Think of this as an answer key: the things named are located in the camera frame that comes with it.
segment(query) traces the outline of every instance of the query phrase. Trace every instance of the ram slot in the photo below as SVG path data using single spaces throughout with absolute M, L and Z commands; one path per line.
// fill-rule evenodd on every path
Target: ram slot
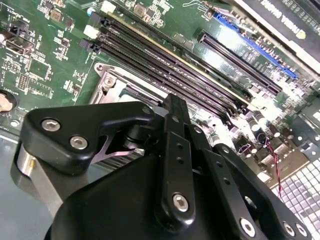
M 207 102 L 204 102 L 204 100 L 200 96 L 194 94 L 192 90 L 189 90 L 187 88 L 182 89 L 182 86 L 180 86 L 176 82 L 169 81 L 168 78 L 163 76 L 160 72 L 157 72 L 155 69 L 148 68 L 147 65 L 145 65 L 138 59 L 124 53 L 123 51 L 121 51 L 121 46 L 106 46 L 101 42 L 94 43 L 86 39 L 82 39 L 79 45 L 87 50 L 91 49 L 95 52 L 103 52 L 106 55 L 114 58 L 115 60 L 118 60 L 124 66 L 127 66 L 128 71 L 132 72 L 134 70 L 136 74 L 143 77 L 144 80 L 146 80 L 151 85 L 162 90 L 165 88 L 167 89 L 168 93 L 174 93 L 178 97 L 185 99 L 191 104 L 197 105 L 198 107 L 204 109 L 208 113 L 220 119 L 226 118 L 225 112 L 218 110 L 214 105 L 210 105 Z
M 226 87 L 222 87 L 220 83 L 217 84 L 216 80 L 207 77 L 205 74 L 201 74 L 199 70 L 195 70 L 195 67 L 192 67 L 181 58 L 168 53 L 167 50 L 156 46 L 156 44 L 151 42 L 147 37 L 133 31 L 124 23 L 119 21 L 116 16 L 108 15 L 106 17 L 101 17 L 98 14 L 93 13 L 90 19 L 97 24 L 102 24 L 102 26 L 110 31 L 113 31 L 115 34 L 118 33 L 119 38 L 126 36 L 138 43 L 141 43 L 141 45 L 143 45 L 146 49 L 146 54 L 152 54 L 156 58 L 161 58 L 163 61 L 167 61 L 170 65 L 174 66 L 174 69 L 177 70 L 179 74 L 182 74 L 184 77 L 188 78 L 193 82 L 193 84 L 201 84 L 205 86 L 209 92 L 216 92 L 218 94 L 216 96 L 223 97 L 227 104 L 232 103 L 235 106 L 247 106 L 250 104 Z
M 275 84 L 270 78 L 258 71 L 255 67 L 244 61 L 240 56 L 231 52 L 223 44 L 218 42 L 212 36 L 206 32 L 202 32 L 199 36 L 199 43 L 211 50 L 215 54 L 223 58 L 231 66 L 242 71 L 245 75 L 252 77 L 258 81 L 264 89 L 267 89 L 270 93 L 275 96 L 278 95 L 282 88 Z
M 231 105 L 226 104 L 219 98 L 213 98 L 207 92 L 207 89 L 203 87 L 199 89 L 200 86 L 192 84 L 191 81 L 177 74 L 172 68 L 170 68 L 169 65 L 163 63 L 162 61 L 159 61 L 155 58 L 149 58 L 149 56 L 144 51 L 135 47 L 133 44 L 130 44 L 129 42 L 122 40 L 112 34 L 106 34 L 104 40 L 109 42 L 109 44 L 121 47 L 122 51 L 126 51 L 132 56 L 140 58 L 145 63 L 148 63 L 149 68 L 157 69 L 159 73 L 162 73 L 162 75 L 167 76 L 167 78 L 171 79 L 173 82 L 179 83 L 181 86 L 183 86 L 183 88 L 193 89 L 193 91 L 197 95 L 202 96 L 207 103 L 214 103 L 216 108 L 218 107 L 220 110 L 224 112 L 231 112 L 232 114 L 236 114 L 236 111 L 233 109 Z

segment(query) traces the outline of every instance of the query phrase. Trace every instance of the screw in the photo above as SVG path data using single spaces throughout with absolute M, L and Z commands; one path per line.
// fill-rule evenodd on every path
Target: screw
M 83 150 L 88 147 L 88 142 L 82 136 L 73 136 L 70 139 L 70 144 L 72 147 L 78 150 Z
M 54 119 L 46 119 L 41 123 L 44 130 L 49 132 L 56 132 L 61 128 L 61 125 L 58 121 Z
M 98 65 L 98 66 L 96 67 L 96 69 L 97 69 L 98 71 L 102 71 L 102 70 L 104 69 L 104 67 L 103 67 L 102 65 Z
M 194 127 L 194 130 L 195 130 L 198 134 L 202 133 L 201 129 L 200 129 L 199 127 L 197 127 L 197 126 Z
M 173 204 L 180 212 L 186 212 L 189 208 L 187 199 L 180 194 L 173 196 Z
M 145 114 L 151 114 L 150 109 L 147 108 L 147 107 L 142 108 L 142 111 L 143 111 Z
M 254 226 L 245 218 L 240 219 L 240 225 L 244 232 L 248 234 L 251 238 L 253 238 L 256 235 L 256 231 Z
M 173 119 L 173 121 L 175 121 L 176 123 L 178 123 L 178 122 L 179 122 L 179 118 L 178 118 L 178 117 L 176 117 L 176 116 L 172 116 L 172 119 Z
M 229 153 L 229 149 L 226 148 L 225 146 L 222 147 L 222 150 L 223 150 L 225 153 L 227 153 L 227 154 Z
M 299 223 L 296 223 L 296 228 L 299 230 L 299 232 L 304 236 L 306 237 L 308 234 L 307 234 L 307 231 L 299 224 Z
M 288 223 L 286 223 L 285 221 L 283 222 L 283 226 L 284 226 L 286 232 L 287 232 L 290 236 L 294 237 L 294 236 L 296 235 L 296 233 L 295 233 L 295 231 L 292 229 L 292 227 L 291 227 Z

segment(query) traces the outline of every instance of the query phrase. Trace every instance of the pcie slot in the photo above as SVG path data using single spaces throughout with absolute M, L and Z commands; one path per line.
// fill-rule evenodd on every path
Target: pcie slot
M 157 72 L 162 72 L 163 75 L 166 75 L 167 78 L 172 79 L 172 81 L 179 82 L 182 86 L 187 87 L 189 89 L 193 89 L 195 93 L 205 98 L 207 102 L 215 103 L 216 107 L 219 107 L 221 110 L 225 112 L 233 110 L 232 114 L 236 113 L 231 105 L 227 105 L 228 107 L 226 107 L 225 102 L 221 101 L 218 98 L 213 98 L 210 94 L 207 93 L 205 88 L 202 88 L 201 91 L 198 88 L 199 86 L 193 85 L 191 81 L 182 77 L 181 75 L 178 75 L 172 68 L 169 67 L 169 65 L 163 64 L 161 61 L 157 61 L 155 58 L 148 58 L 148 55 L 144 51 L 141 51 L 129 42 L 115 37 L 114 35 L 112 35 L 111 32 L 105 35 L 104 40 L 108 41 L 110 44 L 114 46 L 121 48 L 122 51 L 126 51 L 127 53 L 132 54 L 132 56 L 139 57 L 140 59 L 148 63 L 150 68 L 157 69 Z
M 278 61 L 270 56 L 269 53 L 267 53 L 265 50 L 263 50 L 262 47 L 258 46 L 254 41 L 252 41 L 251 39 L 248 39 L 246 36 L 242 36 L 240 34 L 240 29 L 237 26 L 232 25 L 231 23 L 229 23 L 221 13 L 215 13 L 213 15 L 213 17 L 220 23 L 222 23 L 223 25 L 225 25 L 226 27 L 228 27 L 229 29 L 235 31 L 236 33 L 238 33 L 238 36 L 244 40 L 244 42 L 246 42 L 250 47 L 254 48 L 258 53 L 260 53 L 262 56 L 264 56 L 267 60 L 269 60 L 271 63 L 273 63 L 274 65 L 276 65 L 277 67 L 279 67 L 281 70 L 284 71 L 285 74 L 287 74 L 288 76 L 290 76 L 293 79 L 297 79 L 298 76 L 293 73 L 291 70 L 287 69 L 286 67 L 282 66 L 280 63 L 278 63 Z
M 209 34 L 202 32 L 200 34 L 199 43 L 203 44 L 206 48 L 211 50 L 212 52 L 219 55 L 221 58 L 223 58 L 227 63 L 229 63 L 231 66 L 236 67 L 239 70 L 242 70 L 242 72 L 258 81 L 261 85 L 263 85 L 263 88 L 267 89 L 269 92 L 271 92 L 274 95 L 277 95 L 282 91 L 282 88 L 275 84 L 271 79 L 269 79 L 266 75 L 258 71 L 256 68 L 251 66 L 249 63 L 244 61 L 240 56 L 237 54 L 231 52 L 229 49 L 227 49 L 223 44 L 218 42 L 216 39 L 214 39 Z
M 202 99 L 199 99 L 199 96 L 193 94 L 188 89 L 181 89 L 181 86 L 174 84 L 173 82 L 168 81 L 168 79 L 157 72 L 148 69 L 148 67 L 140 62 L 137 59 L 130 57 L 129 55 L 122 52 L 119 48 L 113 48 L 112 46 L 106 46 L 104 44 L 99 43 L 96 44 L 94 42 L 90 42 L 86 39 L 82 39 L 79 44 L 81 47 L 85 49 L 92 49 L 94 51 L 102 51 L 108 56 L 114 58 L 115 60 L 120 61 L 123 65 L 128 66 L 128 69 L 134 69 L 136 73 L 142 76 L 145 80 L 147 80 L 150 84 L 157 88 L 168 89 L 170 92 L 176 94 L 177 96 L 185 99 L 191 104 L 195 104 L 198 107 L 206 110 L 208 113 L 225 119 L 226 114 L 223 111 L 219 111 L 215 108 L 215 106 L 208 106 L 207 102 L 203 102 Z
M 122 6 L 120 6 L 120 8 L 121 8 L 121 11 L 123 10 L 122 11 L 123 13 L 127 14 L 128 10 L 126 10 Z M 133 13 L 129 13 L 129 12 L 128 12 L 128 15 L 129 15 L 129 17 L 131 17 L 132 15 L 135 16 Z M 133 40 L 142 43 L 144 46 L 148 47 L 149 51 L 150 52 L 152 51 L 153 54 L 155 54 L 156 56 L 159 56 L 159 57 L 163 58 L 164 60 L 170 62 L 172 65 L 175 65 L 175 67 L 180 67 L 179 70 L 181 72 L 184 72 L 186 77 L 188 77 L 190 80 L 193 80 L 195 82 L 200 82 L 201 84 L 207 86 L 208 88 L 212 88 L 215 92 L 217 92 L 219 95 L 225 97 L 226 99 L 228 99 L 230 102 L 232 102 L 236 106 L 243 106 L 244 105 L 243 103 L 246 102 L 246 101 L 239 101 L 239 99 L 237 97 L 235 97 L 234 94 L 230 94 L 228 91 L 226 91 L 225 89 L 223 89 L 219 85 L 215 84 L 209 78 L 199 74 L 199 72 L 194 70 L 192 67 L 189 67 L 188 65 L 186 65 L 185 63 L 183 63 L 182 61 L 177 59 L 176 57 L 173 57 L 172 55 L 168 54 L 165 50 L 155 46 L 152 42 L 148 41 L 146 38 L 140 36 L 136 32 L 132 31 L 130 28 L 125 26 L 122 22 L 115 19 L 114 16 L 107 15 L 106 17 L 101 17 L 97 13 L 93 12 L 90 19 L 95 23 L 102 24 L 104 27 L 111 26 L 117 32 L 121 33 L 121 35 L 129 36 Z M 137 20 L 137 22 L 143 24 L 144 27 L 150 29 L 150 31 L 152 31 L 152 32 L 155 32 L 158 35 L 158 37 L 164 38 L 164 40 L 166 40 L 166 41 L 168 40 L 169 43 L 171 43 L 173 46 L 175 46 L 174 41 L 170 40 L 170 38 L 166 37 L 160 31 L 155 30 L 154 27 L 149 26 L 148 24 L 146 24 L 143 21 L 142 21 L 143 22 L 142 23 L 140 20 L 139 21 Z

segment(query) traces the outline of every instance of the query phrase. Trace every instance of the black plastic part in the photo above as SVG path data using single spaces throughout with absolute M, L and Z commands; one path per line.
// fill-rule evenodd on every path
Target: black plastic part
M 134 124 L 148 124 L 153 120 L 154 112 L 150 109 L 150 114 L 147 114 L 143 108 L 149 107 L 142 102 L 124 102 L 36 109 L 25 116 L 20 141 L 28 153 L 57 170 L 66 174 L 81 174 L 99 152 L 100 136 L 113 136 L 119 130 Z M 46 131 L 42 127 L 46 119 L 58 121 L 61 128 Z M 85 138 L 87 148 L 73 148 L 70 144 L 73 136 Z
M 206 48 L 221 56 L 232 66 L 235 66 L 239 70 L 243 71 L 246 75 L 252 77 L 255 81 L 258 81 L 263 88 L 267 89 L 270 93 L 277 95 L 282 91 L 282 88 L 274 83 L 270 78 L 251 66 L 240 56 L 230 51 L 226 46 L 218 42 L 208 33 L 202 32 L 199 35 L 199 43 L 203 44 Z
M 179 234 L 168 233 L 154 214 L 160 168 L 143 157 L 72 194 L 58 210 L 51 240 L 221 240 L 224 213 L 206 177 L 193 174 L 196 218 Z
M 212 150 L 222 156 L 240 192 L 256 205 L 261 230 L 268 239 L 310 240 L 312 238 L 306 226 L 229 147 L 217 144 Z M 284 222 L 293 228 L 294 238 L 286 232 Z M 307 237 L 300 233 L 296 223 L 304 227 Z

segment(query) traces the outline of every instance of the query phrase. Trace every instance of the dimm slot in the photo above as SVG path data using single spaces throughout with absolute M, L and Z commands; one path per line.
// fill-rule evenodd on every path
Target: dimm slot
M 165 65 L 160 61 L 157 61 L 157 63 L 153 62 L 151 58 L 146 57 L 145 52 L 141 51 L 141 49 L 138 49 L 134 45 L 131 45 L 129 42 L 121 40 L 120 38 L 118 38 L 110 33 L 105 35 L 104 40 L 108 41 L 109 43 L 113 44 L 114 46 L 121 47 L 122 51 L 127 51 L 127 53 L 129 53 L 129 54 L 131 54 L 135 57 L 139 57 L 145 63 L 148 63 L 149 68 L 157 69 L 157 72 L 162 72 L 163 75 L 168 76 L 168 79 L 172 79 L 172 81 L 178 82 L 179 84 L 181 84 L 183 86 L 183 88 L 187 87 L 189 89 L 193 89 L 193 91 L 196 94 L 202 96 L 208 103 L 213 102 L 216 104 L 216 107 L 219 107 L 221 110 L 223 110 L 225 112 L 231 111 L 232 114 L 236 114 L 236 111 L 232 108 L 232 106 L 228 105 L 226 107 L 225 102 L 222 102 L 218 98 L 213 98 L 210 94 L 208 94 L 206 92 L 206 89 L 202 88 L 203 91 L 199 90 L 197 88 L 197 86 L 192 85 L 188 79 L 185 79 L 182 76 L 177 75 L 176 72 L 172 71 L 172 69 L 170 69 L 168 65 Z
M 141 62 L 137 61 L 136 59 L 130 57 L 129 55 L 121 52 L 118 48 L 113 48 L 112 46 L 107 47 L 103 43 L 94 43 L 90 42 L 86 39 L 82 39 L 79 45 L 84 49 L 91 49 L 94 52 L 102 51 L 103 53 L 107 54 L 108 56 L 120 61 L 124 65 L 127 65 L 129 69 L 134 69 L 134 71 L 142 76 L 145 80 L 147 80 L 150 84 L 157 88 L 161 89 L 168 89 L 169 92 L 176 94 L 177 96 L 185 99 L 186 101 L 190 102 L 191 104 L 195 104 L 198 107 L 206 110 L 208 113 L 216 116 L 220 119 L 226 119 L 227 115 L 223 111 L 219 111 L 214 108 L 214 106 L 210 106 L 207 102 L 203 102 L 203 100 L 199 99 L 199 96 L 193 94 L 193 92 L 188 91 L 187 89 L 181 89 L 181 86 L 177 86 L 174 83 L 168 81 L 163 76 L 157 75 L 156 72 L 148 69 L 147 66 L 142 64 Z

